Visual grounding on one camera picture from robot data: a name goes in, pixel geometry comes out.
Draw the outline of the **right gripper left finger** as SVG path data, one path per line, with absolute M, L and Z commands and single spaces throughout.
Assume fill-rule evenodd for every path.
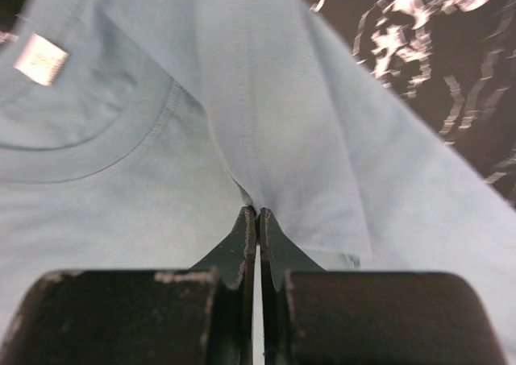
M 250 364 L 256 215 L 187 270 L 60 270 L 26 292 L 4 364 Z

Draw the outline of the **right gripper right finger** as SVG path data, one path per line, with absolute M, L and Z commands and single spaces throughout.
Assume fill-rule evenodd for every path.
M 472 286 L 448 272 L 327 271 L 260 211 L 267 364 L 505 364 Z

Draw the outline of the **blue-grey t shirt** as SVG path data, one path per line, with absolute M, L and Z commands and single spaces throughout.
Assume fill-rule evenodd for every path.
M 269 208 L 325 268 L 465 278 L 515 360 L 515 213 L 303 0 L 26 0 L 1 331 L 38 275 L 184 267 Z

